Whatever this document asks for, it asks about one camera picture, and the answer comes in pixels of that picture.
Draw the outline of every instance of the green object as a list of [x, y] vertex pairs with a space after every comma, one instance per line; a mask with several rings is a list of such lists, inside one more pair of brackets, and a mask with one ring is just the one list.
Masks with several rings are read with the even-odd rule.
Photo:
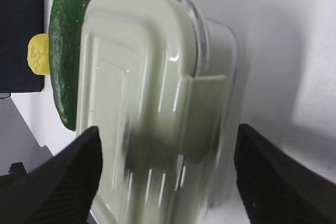
[[54, 0], [49, 24], [49, 61], [54, 102], [62, 123], [76, 129], [80, 36], [90, 0]]

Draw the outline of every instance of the black rubber pad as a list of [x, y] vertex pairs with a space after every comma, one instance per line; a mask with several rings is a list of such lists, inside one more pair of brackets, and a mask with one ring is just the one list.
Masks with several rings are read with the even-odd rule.
[[336, 185], [246, 124], [239, 126], [235, 166], [238, 190], [252, 224], [336, 223]]
[[102, 151], [97, 127], [0, 190], [1, 224], [84, 224], [98, 190]]

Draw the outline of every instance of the plastic food container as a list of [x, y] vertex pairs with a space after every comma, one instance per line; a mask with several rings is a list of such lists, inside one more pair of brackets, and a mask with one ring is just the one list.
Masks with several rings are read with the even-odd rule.
[[91, 0], [81, 41], [77, 134], [98, 125], [103, 148], [97, 223], [196, 223], [234, 79], [232, 33], [192, 0]]

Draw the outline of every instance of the white table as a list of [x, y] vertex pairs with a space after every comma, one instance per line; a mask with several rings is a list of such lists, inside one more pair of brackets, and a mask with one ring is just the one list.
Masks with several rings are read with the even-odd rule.
[[[210, 224], [248, 223], [235, 189], [233, 149], [247, 122], [285, 152], [336, 182], [336, 8], [334, 0], [196, 0], [207, 16], [228, 24], [241, 59], [226, 132], [222, 173], [225, 209]], [[46, 0], [49, 16], [52, 0]], [[38, 94], [13, 101], [40, 145], [53, 154], [75, 134], [61, 124], [50, 79]]]

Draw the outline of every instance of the yellow object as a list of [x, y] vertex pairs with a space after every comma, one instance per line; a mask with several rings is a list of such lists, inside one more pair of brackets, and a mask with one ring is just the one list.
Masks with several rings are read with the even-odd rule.
[[28, 65], [35, 74], [49, 75], [49, 35], [35, 35], [28, 45]]

